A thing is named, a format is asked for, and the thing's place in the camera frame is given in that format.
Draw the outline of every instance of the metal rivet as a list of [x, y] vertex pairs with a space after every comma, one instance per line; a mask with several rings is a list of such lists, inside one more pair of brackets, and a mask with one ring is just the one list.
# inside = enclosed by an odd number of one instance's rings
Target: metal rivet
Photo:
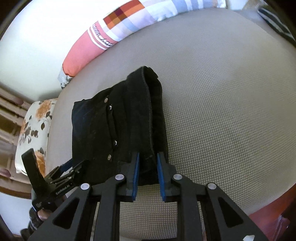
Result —
[[116, 180], [122, 180], [124, 178], [124, 175], [122, 175], [122, 174], [117, 174], [116, 176], [115, 176], [115, 179]]
[[217, 187], [215, 183], [209, 183], [207, 186], [209, 189], [212, 189], [212, 190], [216, 189]]
[[243, 241], [253, 241], [255, 238], [255, 235], [247, 235], [243, 238]]
[[182, 179], [182, 175], [181, 174], [175, 174], [174, 175], [174, 179], [181, 180]]
[[87, 190], [87, 189], [89, 189], [89, 184], [88, 183], [83, 183], [83, 184], [81, 184], [80, 188], [82, 190]]

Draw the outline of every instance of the pillowcase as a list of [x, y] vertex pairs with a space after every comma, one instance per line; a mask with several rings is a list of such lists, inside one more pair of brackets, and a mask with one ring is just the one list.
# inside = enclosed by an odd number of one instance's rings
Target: pillowcase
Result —
[[74, 43], [58, 80], [64, 88], [90, 61], [138, 30], [176, 16], [208, 7], [226, 8], [225, 0], [131, 0], [99, 19]]
[[21, 127], [15, 153], [15, 168], [17, 173], [27, 175], [22, 162], [22, 154], [33, 148], [38, 168], [45, 177], [45, 160], [49, 127], [57, 99], [34, 102], [29, 108]]

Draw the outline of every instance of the orange flower print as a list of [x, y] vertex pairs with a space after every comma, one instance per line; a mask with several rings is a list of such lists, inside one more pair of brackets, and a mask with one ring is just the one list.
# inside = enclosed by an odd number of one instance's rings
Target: orange flower print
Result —
[[39, 151], [35, 151], [35, 156], [38, 164], [38, 168], [40, 173], [42, 174], [43, 177], [45, 177], [45, 160], [44, 160], [44, 155], [40, 153]]
[[39, 104], [39, 108], [36, 111], [36, 118], [40, 120], [43, 117], [46, 117], [46, 113], [49, 112], [52, 102], [50, 100], [45, 100]]
[[22, 134], [24, 134], [25, 131], [26, 131], [26, 119], [24, 119], [24, 121], [22, 122], [22, 127], [21, 127], [21, 129], [20, 129], [20, 136], [21, 136]]

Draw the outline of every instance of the metal pin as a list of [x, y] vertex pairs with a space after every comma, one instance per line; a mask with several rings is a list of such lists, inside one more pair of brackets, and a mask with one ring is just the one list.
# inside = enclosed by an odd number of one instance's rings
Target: metal pin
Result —
[[217, 187], [215, 183], [209, 183], [207, 186], [209, 189], [212, 189], [212, 190], [216, 189]]
[[173, 177], [176, 180], [181, 180], [182, 179], [182, 175], [181, 174], [175, 174]]
[[124, 178], [124, 175], [122, 175], [122, 174], [117, 174], [116, 176], [115, 176], [115, 179], [116, 180], [122, 180]]
[[81, 184], [80, 188], [82, 190], [87, 190], [87, 189], [89, 189], [89, 184], [88, 183], [83, 183], [83, 184]]

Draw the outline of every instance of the pink pillow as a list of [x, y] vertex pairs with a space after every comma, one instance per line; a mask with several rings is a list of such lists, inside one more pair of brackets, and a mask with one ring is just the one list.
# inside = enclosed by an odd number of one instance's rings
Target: pink pillow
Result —
[[85, 31], [68, 52], [58, 80], [64, 88], [90, 61], [114, 44], [155, 22], [204, 7], [225, 8], [225, 0], [131, 0]]

